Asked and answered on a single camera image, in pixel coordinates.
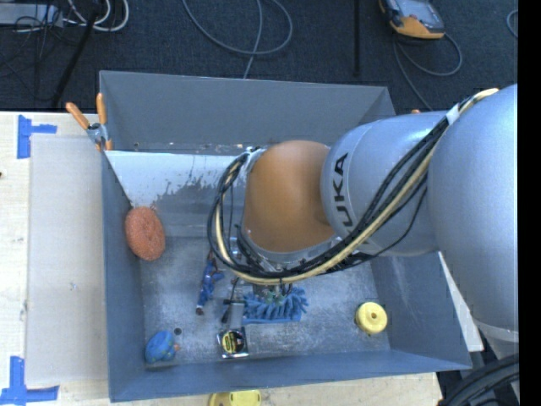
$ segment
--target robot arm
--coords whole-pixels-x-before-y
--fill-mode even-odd
[[[243,166],[240,263],[220,204]],[[247,152],[223,176],[209,230],[218,256],[259,285],[440,251],[479,326],[517,340],[516,85],[360,125],[331,148]]]

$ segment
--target orange handle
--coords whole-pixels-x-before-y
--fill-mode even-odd
[[[107,112],[105,111],[105,103],[103,102],[103,94],[98,93],[96,96],[96,108],[98,110],[98,118],[102,125],[107,123]]]
[[[90,127],[90,123],[85,115],[79,110],[79,108],[72,102],[66,102],[66,110],[77,120],[77,123],[84,130]]]

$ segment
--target blue toy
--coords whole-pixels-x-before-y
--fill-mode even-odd
[[[244,295],[243,323],[284,323],[300,321],[306,313],[308,300],[303,288],[292,288],[287,294],[269,292],[265,297],[249,293]]]
[[[206,267],[203,272],[203,280],[201,281],[201,290],[199,291],[199,300],[197,301],[196,312],[198,315],[203,314],[203,306],[209,299],[212,299],[214,293],[214,284],[225,277],[216,265],[216,259],[209,251],[206,260]]]
[[[175,343],[169,331],[159,331],[148,341],[145,348],[145,361],[154,364],[156,361],[170,361],[180,346]]]

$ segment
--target orange sponge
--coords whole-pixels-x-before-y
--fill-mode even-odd
[[[145,261],[160,258],[166,248],[166,236],[160,218],[146,206],[131,209],[124,221],[129,248]]]

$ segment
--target round yellow object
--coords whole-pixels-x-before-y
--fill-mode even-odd
[[[387,327],[387,313],[375,302],[365,302],[355,312],[355,323],[368,334],[377,334]]]
[[[218,392],[212,394],[209,406],[260,406],[261,393],[257,389],[248,391]]]

